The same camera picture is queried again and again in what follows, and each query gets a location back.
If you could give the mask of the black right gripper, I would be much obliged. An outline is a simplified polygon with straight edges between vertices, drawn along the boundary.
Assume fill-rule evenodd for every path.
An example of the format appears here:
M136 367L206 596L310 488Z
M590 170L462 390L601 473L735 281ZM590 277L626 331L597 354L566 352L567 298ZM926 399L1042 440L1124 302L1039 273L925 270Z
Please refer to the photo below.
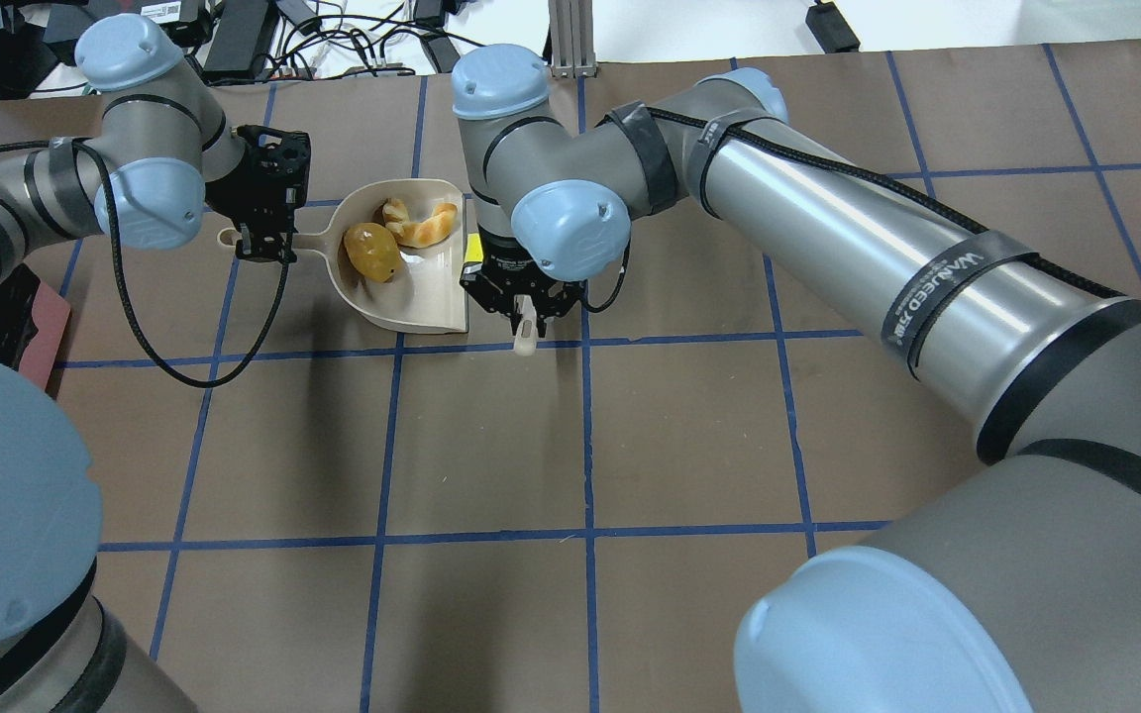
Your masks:
M574 281L553 279L539 268L516 240L492 232L480 232L484 261L469 269L463 264L459 284L485 311L501 313L517 322L516 295L531 295L539 310L539 321L563 319L583 294Z

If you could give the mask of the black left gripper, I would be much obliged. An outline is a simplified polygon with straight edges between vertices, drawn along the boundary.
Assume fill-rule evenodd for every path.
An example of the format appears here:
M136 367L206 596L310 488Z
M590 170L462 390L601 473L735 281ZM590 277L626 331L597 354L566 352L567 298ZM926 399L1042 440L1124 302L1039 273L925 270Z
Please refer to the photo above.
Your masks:
M296 212L307 200L311 136L266 125L230 131L238 157L227 175L205 183L208 206L234 222L241 260L294 264Z

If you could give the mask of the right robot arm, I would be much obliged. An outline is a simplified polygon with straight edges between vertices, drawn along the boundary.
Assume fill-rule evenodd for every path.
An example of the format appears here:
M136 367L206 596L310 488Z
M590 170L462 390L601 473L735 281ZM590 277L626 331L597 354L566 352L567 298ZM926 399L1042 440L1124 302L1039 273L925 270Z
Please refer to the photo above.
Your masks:
M788 125L759 68L574 136L549 72L453 68L482 257L513 330L563 316L638 218L691 198L973 421L982 473L816 556L741 622L746 712L1141 712L1141 299Z

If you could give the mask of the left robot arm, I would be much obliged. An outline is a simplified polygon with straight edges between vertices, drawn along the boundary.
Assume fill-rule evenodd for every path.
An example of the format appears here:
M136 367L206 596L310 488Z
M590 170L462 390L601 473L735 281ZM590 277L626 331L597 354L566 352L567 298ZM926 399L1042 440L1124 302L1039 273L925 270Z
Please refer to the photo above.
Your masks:
M102 132L0 145L0 712L194 712L92 590L102 495L46 392L68 307L26 258L98 236L114 258L183 248L212 208L236 257L288 269L311 140L230 125L144 15L95 22L75 59L102 95Z

